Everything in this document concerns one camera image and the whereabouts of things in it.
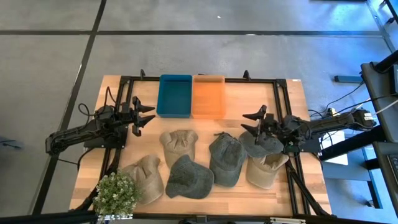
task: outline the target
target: dark gray cap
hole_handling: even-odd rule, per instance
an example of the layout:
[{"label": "dark gray cap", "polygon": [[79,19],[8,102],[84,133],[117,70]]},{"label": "dark gray cap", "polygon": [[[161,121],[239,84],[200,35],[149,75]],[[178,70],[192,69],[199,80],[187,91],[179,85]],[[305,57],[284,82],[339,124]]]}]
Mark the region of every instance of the dark gray cap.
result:
[{"label": "dark gray cap", "polygon": [[170,198],[181,195],[202,199],[210,193],[213,182],[214,175],[211,170],[191,161],[188,155],[183,155],[171,168],[166,194]]},{"label": "dark gray cap", "polygon": [[254,143],[255,137],[248,131],[243,132],[239,140],[243,144],[249,156],[254,158],[264,157],[269,154],[282,152],[284,145],[274,136],[266,136],[261,133],[259,136],[258,144]]},{"label": "dark gray cap", "polygon": [[210,170],[214,173],[214,183],[233,187],[239,180],[246,151],[242,144],[227,133],[222,133],[209,146]]}]

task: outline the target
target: plastic bin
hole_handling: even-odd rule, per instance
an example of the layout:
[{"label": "plastic bin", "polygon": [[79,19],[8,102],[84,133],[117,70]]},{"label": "plastic bin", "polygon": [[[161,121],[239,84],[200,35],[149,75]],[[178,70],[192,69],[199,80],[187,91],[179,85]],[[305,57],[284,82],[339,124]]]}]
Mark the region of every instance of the plastic bin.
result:
[{"label": "plastic bin", "polygon": [[221,119],[225,116],[225,78],[222,75],[194,75],[192,116]]},{"label": "plastic bin", "polygon": [[162,118],[189,118],[192,102],[191,75],[161,75],[156,113]]}]

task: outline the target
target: blue bin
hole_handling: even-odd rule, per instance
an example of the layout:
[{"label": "blue bin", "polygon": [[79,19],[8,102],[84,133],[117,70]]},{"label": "blue bin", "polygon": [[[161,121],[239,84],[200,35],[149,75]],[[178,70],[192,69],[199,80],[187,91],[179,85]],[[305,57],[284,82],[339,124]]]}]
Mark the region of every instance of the blue bin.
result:
[{"label": "blue bin", "polygon": [[192,102],[191,75],[161,75],[156,113],[162,118],[189,118]]}]

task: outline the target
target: cap brim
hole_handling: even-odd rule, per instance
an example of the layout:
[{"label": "cap brim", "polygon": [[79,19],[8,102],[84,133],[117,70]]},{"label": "cap brim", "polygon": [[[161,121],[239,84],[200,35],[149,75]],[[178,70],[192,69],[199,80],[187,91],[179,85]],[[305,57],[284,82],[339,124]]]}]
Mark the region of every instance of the cap brim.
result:
[{"label": "cap brim", "polygon": [[187,150],[185,152],[181,153],[174,153],[174,152],[169,152],[167,150],[164,151],[164,158],[166,160],[166,164],[169,168],[173,166],[173,164],[183,155],[188,155],[191,161],[195,160],[195,146],[192,147],[192,149]]},{"label": "cap brim", "polygon": [[217,166],[217,163],[210,159],[210,170],[214,173],[214,183],[225,187],[234,187],[239,180],[242,165],[235,170],[224,170]]},{"label": "cap brim", "polygon": [[260,188],[270,189],[275,181],[278,170],[261,170],[254,164],[253,158],[249,158],[248,168],[246,169],[246,180]]},{"label": "cap brim", "polygon": [[164,186],[159,172],[156,172],[156,174],[151,179],[152,180],[150,182],[145,183],[141,186],[142,198],[139,203],[142,205],[151,203],[163,195]]},{"label": "cap brim", "polygon": [[248,131],[243,132],[239,136],[239,141],[241,141],[244,149],[246,150],[246,152],[248,152],[249,156],[259,158],[271,154],[271,152],[266,151],[260,145],[256,145],[254,143],[255,139],[256,138],[252,136]]},{"label": "cap brim", "polygon": [[202,199],[209,195],[213,187],[214,174],[206,167],[192,162],[195,170],[197,171],[197,182],[191,191],[181,194],[187,198]]}]

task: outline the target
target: orange bin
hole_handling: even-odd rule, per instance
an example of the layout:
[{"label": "orange bin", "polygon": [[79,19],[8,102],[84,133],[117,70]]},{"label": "orange bin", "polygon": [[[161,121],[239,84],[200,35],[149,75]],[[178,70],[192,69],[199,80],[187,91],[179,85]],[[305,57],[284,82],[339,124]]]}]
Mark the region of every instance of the orange bin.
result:
[{"label": "orange bin", "polygon": [[222,75],[194,75],[192,116],[221,119],[225,116],[225,78]]}]

